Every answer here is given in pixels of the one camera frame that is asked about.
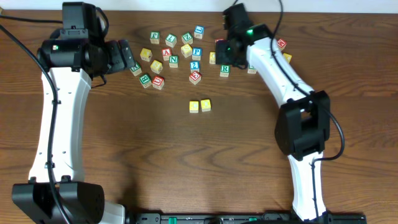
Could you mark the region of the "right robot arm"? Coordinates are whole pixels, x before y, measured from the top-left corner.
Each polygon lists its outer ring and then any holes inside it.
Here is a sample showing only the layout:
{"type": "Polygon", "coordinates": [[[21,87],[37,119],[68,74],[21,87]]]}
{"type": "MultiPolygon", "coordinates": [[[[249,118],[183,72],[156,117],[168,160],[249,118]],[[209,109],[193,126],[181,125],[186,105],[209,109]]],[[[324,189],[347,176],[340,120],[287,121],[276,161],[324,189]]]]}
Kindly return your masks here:
{"type": "Polygon", "coordinates": [[[330,103],[324,91],[315,92],[282,55],[275,35],[264,24],[255,25],[242,3],[223,11],[226,40],[216,43],[216,64],[254,67],[279,107],[275,140],[288,157],[294,185],[293,210],[303,222],[326,212],[320,160],[330,135],[330,119],[320,103],[330,103]]]}

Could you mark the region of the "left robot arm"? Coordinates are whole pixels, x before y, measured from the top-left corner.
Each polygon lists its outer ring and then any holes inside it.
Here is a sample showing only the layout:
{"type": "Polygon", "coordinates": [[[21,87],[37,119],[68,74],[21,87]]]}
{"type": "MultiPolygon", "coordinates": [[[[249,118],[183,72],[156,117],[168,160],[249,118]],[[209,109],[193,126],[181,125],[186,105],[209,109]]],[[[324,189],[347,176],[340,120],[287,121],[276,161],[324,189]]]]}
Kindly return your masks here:
{"type": "Polygon", "coordinates": [[[62,6],[62,28],[43,41],[33,59],[42,72],[44,105],[39,144],[25,184],[12,201],[36,223],[134,223],[102,186],[85,181],[83,120],[95,77],[135,66],[128,41],[105,41],[104,12],[85,2],[62,6]]]}

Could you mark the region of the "yellow C block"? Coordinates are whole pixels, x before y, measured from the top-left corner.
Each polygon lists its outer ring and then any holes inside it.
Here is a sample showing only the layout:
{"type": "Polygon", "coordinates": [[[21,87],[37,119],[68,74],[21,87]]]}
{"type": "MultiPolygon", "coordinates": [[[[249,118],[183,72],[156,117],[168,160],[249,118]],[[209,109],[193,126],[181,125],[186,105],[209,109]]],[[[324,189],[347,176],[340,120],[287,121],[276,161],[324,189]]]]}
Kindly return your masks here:
{"type": "Polygon", "coordinates": [[[199,112],[199,101],[190,101],[189,102],[189,112],[190,113],[198,113],[199,112]]]}

